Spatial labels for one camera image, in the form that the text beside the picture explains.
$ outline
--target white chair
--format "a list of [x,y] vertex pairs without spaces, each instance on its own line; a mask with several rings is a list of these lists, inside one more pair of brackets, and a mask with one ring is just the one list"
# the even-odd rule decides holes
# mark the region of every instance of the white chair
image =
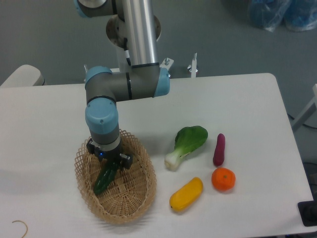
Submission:
[[304,107],[304,109],[298,114],[297,117],[291,123],[293,132],[304,124],[304,122],[316,111],[317,109],[317,84],[313,86],[314,97],[311,101]]
[[41,72],[31,66],[22,65],[0,86],[0,88],[28,87],[46,85]]

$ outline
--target purple sweet potato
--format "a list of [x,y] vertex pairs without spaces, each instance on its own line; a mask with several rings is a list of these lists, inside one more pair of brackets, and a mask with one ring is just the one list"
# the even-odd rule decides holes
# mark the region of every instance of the purple sweet potato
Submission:
[[219,134],[217,137],[216,149],[214,150],[214,155],[213,155],[213,164],[215,166],[220,166],[223,164],[225,144],[226,144],[226,139],[224,135]]

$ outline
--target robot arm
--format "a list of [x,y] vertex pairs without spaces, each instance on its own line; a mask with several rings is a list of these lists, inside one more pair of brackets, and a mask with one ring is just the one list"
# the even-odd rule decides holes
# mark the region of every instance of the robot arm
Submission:
[[112,73],[107,67],[86,74],[86,123],[92,139],[87,148],[99,160],[118,159],[129,168],[131,157],[122,154],[116,102],[162,96],[169,93],[169,76],[157,57],[151,0],[74,0],[80,15],[118,14],[124,22],[131,68]]

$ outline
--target thin wire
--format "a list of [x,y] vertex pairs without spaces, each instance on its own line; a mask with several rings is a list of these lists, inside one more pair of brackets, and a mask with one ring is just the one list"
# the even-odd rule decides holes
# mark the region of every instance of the thin wire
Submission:
[[25,224],[25,222],[20,221],[20,220],[13,221],[12,223],[15,223],[15,222],[22,222],[22,223],[25,225],[25,227],[26,227],[26,232],[25,232],[24,235],[21,237],[21,238],[24,238],[24,237],[26,236],[26,234],[28,233],[28,226]]

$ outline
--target aluminum arm tube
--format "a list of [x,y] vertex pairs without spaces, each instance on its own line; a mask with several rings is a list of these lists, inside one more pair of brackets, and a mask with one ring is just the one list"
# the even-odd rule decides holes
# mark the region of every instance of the aluminum arm tube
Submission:
[[123,0],[131,65],[158,63],[152,0]]

